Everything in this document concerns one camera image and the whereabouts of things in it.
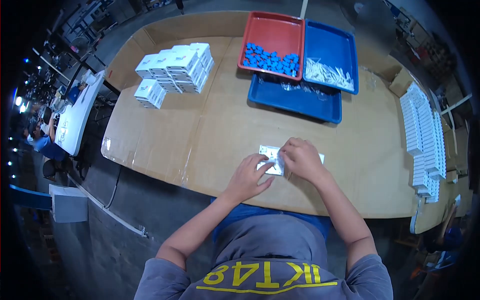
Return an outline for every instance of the red tray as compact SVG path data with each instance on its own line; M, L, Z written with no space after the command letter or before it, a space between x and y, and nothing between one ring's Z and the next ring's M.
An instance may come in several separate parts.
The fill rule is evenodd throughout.
M250 12L247 26L243 33L243 42L237 65L241 69L259 71L292 80L300 81L303 73L303 47L305 39L305 20L271 12ZM300 68L296 77L280 74L274 71L251 68L243 65L247 43L261 46L265 51L277 52L284 57L290 53L299 56Z

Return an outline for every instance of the concrete floor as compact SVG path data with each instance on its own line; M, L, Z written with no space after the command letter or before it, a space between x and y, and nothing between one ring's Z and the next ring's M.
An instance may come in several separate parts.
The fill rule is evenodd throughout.
M300 14L300 1L294 0L188 0L185 13L215 10L263 10L290 15ZM174 4L139 15L116 27L101 41L97 55L110 63L123 43L136 30L153 21L180 15ZM311 0L307 18L351 30L336 1ZM94 58L88 61L101 70ZM108 115L102 110L100 115ZM61 253L67 277L79 299L132 299L144 263L155 255L160 244L182 224L209 204L210 197L173 186L105 159L100 143L108 118L98 127L89 122L84 142L90 145L90 165L82 185L99 201L107 204L115 183L118 187L111 211L133 226L144 226L149 238L129 231L114 219L89 204L89 221L83 223L54 223L54 235ZM397 299L403 298L404 281L412 269L410 248L393 243L398 220L370 220L368 222L378 252L387 265ZM327 240L329 270L339 278L345 275L346 249L332 228ZM192 281L210 271L212 243L205 243L188 259L187 269Z

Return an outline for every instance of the white folding table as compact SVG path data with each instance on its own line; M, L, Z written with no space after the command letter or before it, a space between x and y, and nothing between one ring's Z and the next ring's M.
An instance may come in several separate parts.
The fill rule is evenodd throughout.
M77 156L96 95L104 81L105 71L95 74L95 83L88 85L78 95L74 105L68 105L60 114L55 132L55 143L72 156Z

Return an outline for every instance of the blue tray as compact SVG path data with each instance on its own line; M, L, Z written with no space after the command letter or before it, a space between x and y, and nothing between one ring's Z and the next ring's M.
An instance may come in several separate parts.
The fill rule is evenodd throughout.
M305 78L307 58L321 58L320 62L335 69L342 68L343 72L350 73L353 79L353 91L346 90L331 84ZM303 54L303 79L308 82L322 84L340 89L352 94L359 93L359 68L357 48L352 34L338 28L312 20L305 20L305 49Z
M342 121L341 92L319 84L309 85L316 86L324 91L324 94L319 98L316 93L305 92L301 89L287 91L281 86L280 77L266 77L264 82L260 83L259 76L254 74L248 91L248 99L255 103L339 124Z

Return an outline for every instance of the fan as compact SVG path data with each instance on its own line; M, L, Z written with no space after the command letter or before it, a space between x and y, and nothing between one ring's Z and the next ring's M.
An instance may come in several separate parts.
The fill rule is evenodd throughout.
M389 7L382 0L342 0L340 9L345 18L355 27L355 35L364 43L374 45L382 55L393 49L396 41L396 24Z
M77 36L70 43L70 49L73 52L77 53L80 56L80 60L83 60L84 57L88 54L93 55L98 62L100 62L104 67L105 64L101 61L97 55L95 55L94 50L92 49L89 40L85 36Z
M90 43L85 36L77 36L70 43L70 49L83 59L90 52Z

